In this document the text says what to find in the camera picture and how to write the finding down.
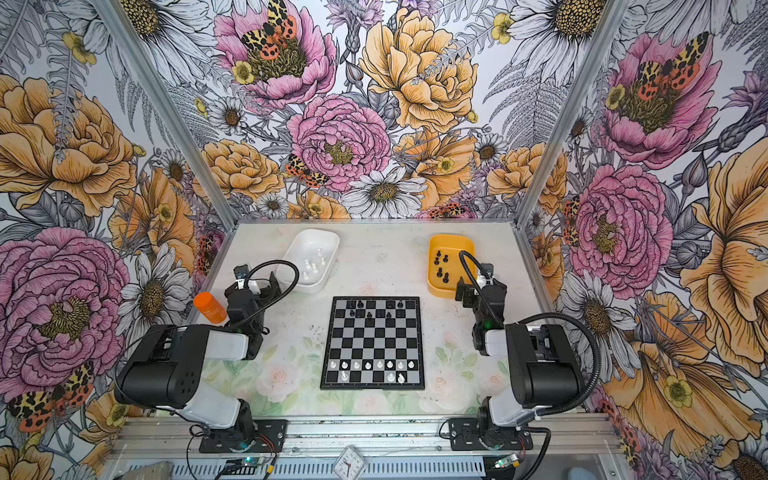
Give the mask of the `white plastic tray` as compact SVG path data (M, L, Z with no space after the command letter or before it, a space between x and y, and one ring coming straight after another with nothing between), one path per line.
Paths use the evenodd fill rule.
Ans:
M299 270L294 290L315 294L322 290L337 259L341 239L338 234L320 229L305 229L291 242L283 260Z

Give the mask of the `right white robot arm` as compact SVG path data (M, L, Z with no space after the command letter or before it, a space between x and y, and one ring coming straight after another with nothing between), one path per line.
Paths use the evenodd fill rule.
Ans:
M542 314L505 323L507 287L489 268L482 266L478 278L468 272L460 276L455 299L474 314L475 350L507 360L509 386L483 399L474 418L448 422L455 451L530 448L532 442L523 431L529 423L574 408L587 393L563 326L546 323Z

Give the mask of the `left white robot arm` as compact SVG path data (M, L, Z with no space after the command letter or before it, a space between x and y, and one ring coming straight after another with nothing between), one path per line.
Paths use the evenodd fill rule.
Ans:
M154 326L138 341L115 384L115 398L143 409L171 411L201 426L203 453L265 449L258 438L247 401L227 396L202 379L207 360L254 360L269 330L264 310L281 294L274 274L265 280L235 268L234 284L225 290L226 318L245 323L224 326Z

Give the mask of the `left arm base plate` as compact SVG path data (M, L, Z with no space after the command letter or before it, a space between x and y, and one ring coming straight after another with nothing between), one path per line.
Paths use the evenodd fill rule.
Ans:
M249 428L234 426L214 429L201 440L199 452L225 453L280 453L286 438L288 421L283 419L254 420Z

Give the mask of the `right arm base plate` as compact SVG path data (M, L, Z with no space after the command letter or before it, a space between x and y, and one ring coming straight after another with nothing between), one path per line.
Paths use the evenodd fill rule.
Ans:
M528 451L534 447L527 432L498 426L481 430L474 417L449 418L447 436L452 451Z

